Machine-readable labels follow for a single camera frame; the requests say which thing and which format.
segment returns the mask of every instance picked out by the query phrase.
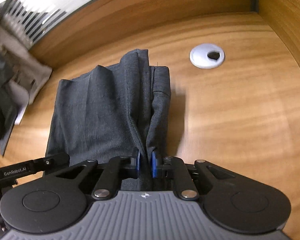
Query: gray gripper housing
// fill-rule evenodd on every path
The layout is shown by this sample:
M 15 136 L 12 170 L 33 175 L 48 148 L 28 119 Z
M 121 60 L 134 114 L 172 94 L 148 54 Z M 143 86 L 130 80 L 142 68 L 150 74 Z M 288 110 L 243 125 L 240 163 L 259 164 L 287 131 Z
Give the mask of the gray gripper housing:
M 289 240 L 280 230 L 240 235 L 216 225 L 199 204 L 172 191 L 119 191 L 96 201 L 76 224 L 46 235 L 10 230 L 3 240 Z

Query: white grommet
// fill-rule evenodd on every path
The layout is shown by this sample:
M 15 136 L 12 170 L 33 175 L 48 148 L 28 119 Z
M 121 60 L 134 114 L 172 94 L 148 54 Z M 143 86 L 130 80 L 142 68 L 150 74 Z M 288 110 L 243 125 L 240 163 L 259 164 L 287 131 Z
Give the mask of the white grommet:
M 224 51 L 215 44 L 203 43 L 190 52 L 190 61 L 198 68 L 215 68 L 224 61 Z

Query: dark gray cloth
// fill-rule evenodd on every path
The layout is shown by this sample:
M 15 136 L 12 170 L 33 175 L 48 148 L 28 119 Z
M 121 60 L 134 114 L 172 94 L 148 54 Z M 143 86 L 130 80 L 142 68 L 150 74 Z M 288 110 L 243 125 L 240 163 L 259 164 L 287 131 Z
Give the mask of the dark gray cloth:
M 4 153 L 14 121 L 17 117 L 17 106 L 9 95 L 7 83 L 14 75 L 11 66 L 0 54 L 0 152 Z
M 124 180 L 122 189 L 151 190 L 152 151 L 166 155 L 170 96 L 169 69 L 149 66 L 148 50 L 133 50 L 118 64 L 61 80 L 46 156 L 63 151 L 70 165 L 91 158 L 106 163 L 132 156 L 137 148 L 140 178 Z

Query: wood grain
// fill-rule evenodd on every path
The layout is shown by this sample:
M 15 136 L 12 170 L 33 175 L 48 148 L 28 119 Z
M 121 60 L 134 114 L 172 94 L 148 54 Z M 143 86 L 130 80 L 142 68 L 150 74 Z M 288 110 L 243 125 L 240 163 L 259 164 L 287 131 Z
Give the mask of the wood grain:
M 218 68 L 198 69 L 190 63 L 190 50 L 203 42 L 224 49 L 225 62 Z M 135 48 L 149 49 L 151 65 L 170 68 L 168 154 L 187 163 L 206 159 L 280 189 L 292 203 L 285 232 L 300 240 L 300 68 L 258 14 L 167 24 L 58 68 L 13 129 L 0 166 L 44 155 L 61 78 L 114 64 Z
M 190 16 L 250 10 L 250 0 L 97 0 L 44 36 L 30 52 L 56 68 L 122 37 Z
M 284 42 L 300 67 L 300 0 L 259 0 L 259 14 Z

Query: silver rivet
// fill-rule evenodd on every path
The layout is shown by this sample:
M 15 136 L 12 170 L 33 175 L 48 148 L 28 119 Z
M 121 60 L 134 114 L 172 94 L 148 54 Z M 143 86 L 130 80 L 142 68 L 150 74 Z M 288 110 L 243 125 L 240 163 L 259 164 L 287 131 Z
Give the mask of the silver rivet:
M 107 190 L 107 189 L 97 189 L 95 192 L 94 192 L 94 195 L 96 197 L 107 197 L 108 195 L 110 194 L 110 191 Z
M 197 192 L 195 192 L 194 190 L 191 190 L 191 189 L 187 189 L 187 190 L 182 191 L 181 195 L 184 198 L 194 198 L 197 196 Z

